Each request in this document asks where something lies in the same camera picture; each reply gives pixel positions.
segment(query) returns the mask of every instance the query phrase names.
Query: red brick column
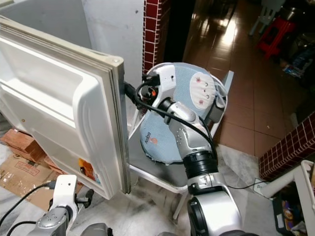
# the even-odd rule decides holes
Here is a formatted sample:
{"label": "red brick column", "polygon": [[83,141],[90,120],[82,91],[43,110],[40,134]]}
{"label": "red brick column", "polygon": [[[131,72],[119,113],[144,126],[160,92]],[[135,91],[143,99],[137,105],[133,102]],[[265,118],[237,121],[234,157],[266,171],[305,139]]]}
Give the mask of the red brick column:
{"label": "red brick column", "polygon": [[142,72],[163,62],[171,0],[145,0]]}
{"label": "red brick column", "polygon": [[259,159],[259,175],[271,180],[315,153],[315,112]]}

